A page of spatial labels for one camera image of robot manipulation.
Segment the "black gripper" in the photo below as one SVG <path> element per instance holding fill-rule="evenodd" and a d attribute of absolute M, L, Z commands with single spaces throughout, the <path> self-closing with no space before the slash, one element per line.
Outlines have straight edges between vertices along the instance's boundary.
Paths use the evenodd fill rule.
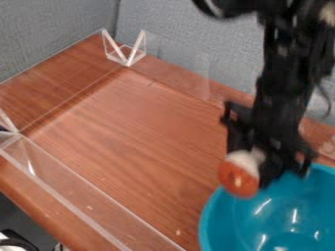
<path fill-rule="evenodd" d="M 258 187 L 266 188 L 285 171 L 305 174 L 316 156 L 300 133 L 301 117 L 312 84 L 296 77 L 261 76 L 250 107 L 233 101 L 224 103 L 220 117 L 228 129 L 226 152 L 260 149 Z"/>

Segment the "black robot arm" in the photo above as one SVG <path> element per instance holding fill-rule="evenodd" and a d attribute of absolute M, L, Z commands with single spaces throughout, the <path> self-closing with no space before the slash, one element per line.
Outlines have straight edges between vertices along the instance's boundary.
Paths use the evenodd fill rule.
<path fill-rule="evenodd" d="M 335 0 L 190 0 L 206 17 L 253 14 L 264 28 L 262 69 L 249 108 L 224 103 L 225 189 L 266 187 L 284 172 L 305 176 L 316 152 L 300 134 L 312 92 L 335 67 Z"/>

